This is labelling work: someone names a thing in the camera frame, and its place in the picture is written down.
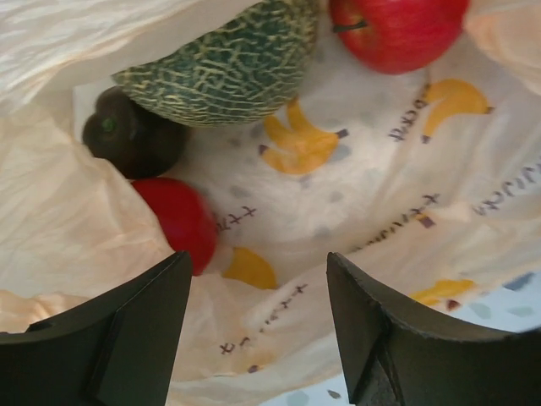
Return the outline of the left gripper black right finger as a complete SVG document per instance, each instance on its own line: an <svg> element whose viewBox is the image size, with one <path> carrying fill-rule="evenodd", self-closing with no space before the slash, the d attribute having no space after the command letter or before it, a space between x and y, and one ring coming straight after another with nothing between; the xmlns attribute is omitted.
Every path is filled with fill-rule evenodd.
<svg viewBox="0 0 541 406"><path fill-rule="evenodd" d="M420 304L327 256L326 276L352 405L538 405L540 330L505 332Z"/></svg>

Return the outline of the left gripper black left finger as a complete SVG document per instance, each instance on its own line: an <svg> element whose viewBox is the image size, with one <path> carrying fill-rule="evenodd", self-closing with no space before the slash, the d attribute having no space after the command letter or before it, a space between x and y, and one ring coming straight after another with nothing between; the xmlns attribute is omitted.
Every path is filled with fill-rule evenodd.
<svg viewBox="0 0 541 406"><path fill-rule="evenodd" d="M2 333L1 403L165 404L192 270L177 252L23 333Z"/></svg>

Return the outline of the orange banana print plastic bag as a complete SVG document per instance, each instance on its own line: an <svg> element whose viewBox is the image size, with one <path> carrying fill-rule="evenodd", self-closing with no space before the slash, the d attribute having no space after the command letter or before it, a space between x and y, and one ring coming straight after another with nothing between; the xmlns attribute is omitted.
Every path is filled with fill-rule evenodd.
<svg viewBox="0 0 541 406"><path fill-rule="evenodd" d="M1 333L137 277L172 249L80 143L110 75L239 1L1 4ZM363 67L320 21L299 104L199 129L175 170L211 204L215 259L189 284L168 405L256 405L341 370L326 256L444 310L540 268L540 4L475 1L441 58Z"/></svg>

